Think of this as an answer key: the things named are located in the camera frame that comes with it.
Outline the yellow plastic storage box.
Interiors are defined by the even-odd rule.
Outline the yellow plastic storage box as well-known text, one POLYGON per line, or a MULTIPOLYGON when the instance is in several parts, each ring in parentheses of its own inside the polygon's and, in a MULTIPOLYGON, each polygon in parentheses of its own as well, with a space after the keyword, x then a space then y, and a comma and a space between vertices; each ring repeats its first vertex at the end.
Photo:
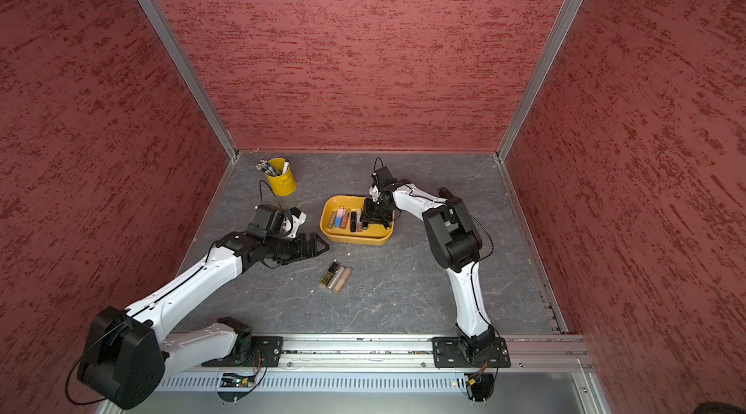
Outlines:
POLYGON ((388 227, 363 221, 362 196, 332 196, 326 204, 320 220, 322 233, 332 242, 381 246, 394 233, 394 225, 388 227))

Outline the silver cap coral lip gloss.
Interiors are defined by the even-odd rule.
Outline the silver cap coral lip gloss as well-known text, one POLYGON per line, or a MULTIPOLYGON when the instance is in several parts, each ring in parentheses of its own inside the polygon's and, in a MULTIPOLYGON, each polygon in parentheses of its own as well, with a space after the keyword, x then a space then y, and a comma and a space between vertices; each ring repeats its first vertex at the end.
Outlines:
POLYGON ((340 229, 345 229, 349 223, 350 210, 345 208, 343 210, 343 216, 340 220, 340 229))

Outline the bronze gold lipstick tube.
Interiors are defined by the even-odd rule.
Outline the bronze gold lipstick tube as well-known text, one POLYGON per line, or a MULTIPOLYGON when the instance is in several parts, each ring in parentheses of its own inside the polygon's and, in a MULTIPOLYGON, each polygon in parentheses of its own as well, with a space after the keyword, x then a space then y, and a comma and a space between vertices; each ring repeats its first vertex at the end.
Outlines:
POLYGON ((337 219, 337 210, 332 210, 328 220, 328 228, 333 229, 337 219))

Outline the pink blue gradient lipstick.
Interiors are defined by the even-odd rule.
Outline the pink blue gradient lipstick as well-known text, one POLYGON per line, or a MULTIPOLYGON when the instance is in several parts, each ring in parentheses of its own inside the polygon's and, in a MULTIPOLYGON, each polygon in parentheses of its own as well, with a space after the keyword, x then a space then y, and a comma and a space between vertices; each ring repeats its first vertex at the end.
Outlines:
POLYGON ((334 224, 333 224, 333 226, 336 229, 340 229, 341 224, 342 224, 342 220, 344 219, 344 217, 345 217, 345 208, 344 207, 340 207, 336 211, 336 217, 335 217, 335 221, 334 221, 334 224))

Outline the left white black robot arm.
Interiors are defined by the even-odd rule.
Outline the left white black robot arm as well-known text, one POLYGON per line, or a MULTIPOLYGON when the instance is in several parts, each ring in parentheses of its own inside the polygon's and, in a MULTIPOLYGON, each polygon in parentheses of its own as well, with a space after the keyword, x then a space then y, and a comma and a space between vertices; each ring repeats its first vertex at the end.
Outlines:
POLYGON ((256 347, 251 327, 234 318, 186 334, 174 330, 205 299, 255 264, 274 269, 326 253, 329 245, 317 233, 300 232, 305 220, 297 208, 258 206, 244 231, 213 242, 201 260, 162 288, 125 309, 109 306, 96 315, 68 376, 130 409, 149 398, 161 381, 204 363, 227 360, 239 367, 269 367, 273 351, 256 347))

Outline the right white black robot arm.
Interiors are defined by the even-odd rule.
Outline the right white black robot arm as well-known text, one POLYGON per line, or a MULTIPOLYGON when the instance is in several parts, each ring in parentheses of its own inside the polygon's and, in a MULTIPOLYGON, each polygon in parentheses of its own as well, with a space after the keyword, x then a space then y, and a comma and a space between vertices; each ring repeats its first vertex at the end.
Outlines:
POLYGON ((398 180, 386 166, 375 167, 372 186, 363 204, 363 221, 394 226, 396 215, 408 213, 423 222, 431 254, 445 269, 457 309, 458 349, 474 365, 497 347, 498 332, 487 317, 479 269, 483 239, 478 222, 464 201, 441 188, 436 196, 408 180, 398 180))

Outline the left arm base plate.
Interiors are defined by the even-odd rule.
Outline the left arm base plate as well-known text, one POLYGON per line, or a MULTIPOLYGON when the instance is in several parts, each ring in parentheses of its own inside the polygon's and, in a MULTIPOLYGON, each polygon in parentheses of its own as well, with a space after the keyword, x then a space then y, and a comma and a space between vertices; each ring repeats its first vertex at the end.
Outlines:
POLYGON ((282 336, 239 336, 221 363, 229 367, 277 367, 283 351, 282 336))

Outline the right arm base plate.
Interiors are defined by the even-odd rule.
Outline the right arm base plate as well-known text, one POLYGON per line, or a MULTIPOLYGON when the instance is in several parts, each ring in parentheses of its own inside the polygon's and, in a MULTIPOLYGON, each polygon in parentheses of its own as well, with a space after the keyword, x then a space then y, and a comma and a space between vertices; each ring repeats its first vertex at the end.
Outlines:
POLYGON ((463 337, 438 336, 431 340, 434 365, 439 369, 474 367, 508 369, 512 363, 504 338, 473 342, 463 337))

